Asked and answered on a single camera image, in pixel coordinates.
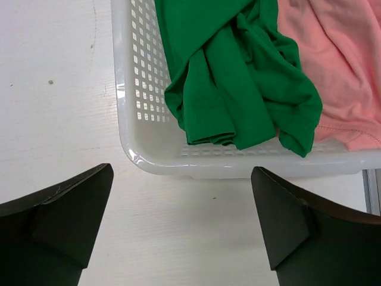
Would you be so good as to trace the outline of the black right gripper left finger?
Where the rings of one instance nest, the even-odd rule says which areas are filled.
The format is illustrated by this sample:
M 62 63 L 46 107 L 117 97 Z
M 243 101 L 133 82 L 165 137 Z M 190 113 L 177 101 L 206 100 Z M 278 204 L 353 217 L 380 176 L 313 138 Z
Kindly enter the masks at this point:
M 88 267 L 114 172 L 99 164 L 1 204 L 1 285 L 77 285 Z

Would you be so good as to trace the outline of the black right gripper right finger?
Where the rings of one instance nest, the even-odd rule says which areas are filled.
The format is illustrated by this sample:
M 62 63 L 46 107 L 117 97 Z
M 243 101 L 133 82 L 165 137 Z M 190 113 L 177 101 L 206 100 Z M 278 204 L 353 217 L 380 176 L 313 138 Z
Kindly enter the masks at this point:
M 280 285 L 380 285 L 380 216 L 340 205 L 263 167 L 252 191 Z

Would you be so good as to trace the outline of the green t shirt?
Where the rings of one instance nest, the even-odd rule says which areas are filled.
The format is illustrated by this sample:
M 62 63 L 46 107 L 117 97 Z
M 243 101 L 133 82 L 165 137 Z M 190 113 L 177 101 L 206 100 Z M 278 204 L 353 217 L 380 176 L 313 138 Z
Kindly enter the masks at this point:
M 273 138 L 305 157 L 323 105 L 277 1 L 156 1 L 171 84 L 165 102 L 189 145 L 244 150 Z

